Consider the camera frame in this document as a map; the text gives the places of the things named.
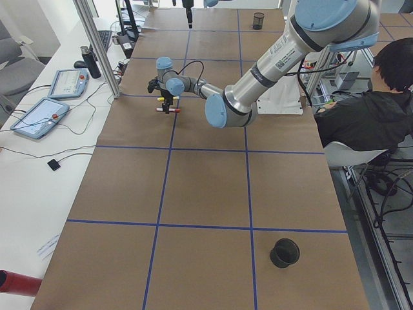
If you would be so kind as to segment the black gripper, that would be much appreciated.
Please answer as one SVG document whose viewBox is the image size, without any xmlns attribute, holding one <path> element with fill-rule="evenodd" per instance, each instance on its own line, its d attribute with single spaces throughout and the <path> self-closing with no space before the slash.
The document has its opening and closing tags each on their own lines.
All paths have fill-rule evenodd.
<svg viewBox="0 0 413 310">
<path fill-rule="evenodd" d="M 186 7 L 185 8 L 185 12 L 186 12 L 186 18 L 187 18 L 187 22 L 188 22 L 188 28 L 192 29 L 193 28 L 193 15 L 192 15 L 192 8 L 191 7 Z M 174 95 L 172 95 L 171 93 L 169 93 L 169 91 L 167 90 L 161 90 L 161 97 L 165 97 L 165 98 L 171 98 Z M 170 104 L 173 104 L 174 100 L 166 100 L 163 102 L 163 112 L 166 114 L 169 114 L 169 108 L 170 108 Z"/>
</svg>

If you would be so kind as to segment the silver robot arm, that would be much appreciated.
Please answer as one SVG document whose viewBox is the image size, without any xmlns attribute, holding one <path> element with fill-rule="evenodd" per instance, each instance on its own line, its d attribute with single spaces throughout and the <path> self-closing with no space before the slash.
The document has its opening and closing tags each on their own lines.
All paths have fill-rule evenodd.
<svg viewBox="0 0 413 310">
<path fill-rule="evenodd" d="M 203 3 L 206 7 L 213 7 L 218 4 L 219 0 L 204 0 Z M 193 27 L 192 8 L 194 7 L 194 0 L 182 0 L 183 8 L 186 12 L 186 18 L 189 29 Z"/>
<path fill-rule="evenodd" d="M 256 101 L 311 52 L 368 48 L 379 35 L 381 1 L 298 1 L 283 35 L 239 81 L 220 89 L 204 79 L 180 76 L 169 57 L 156 61 L 157 76 L 148 91 L 160 91 L 169 112 L 175 96 L 191 92 L 205 99 L 205 116 L 213 127 L 245 127 L 257 116 Z"/>
</svg>

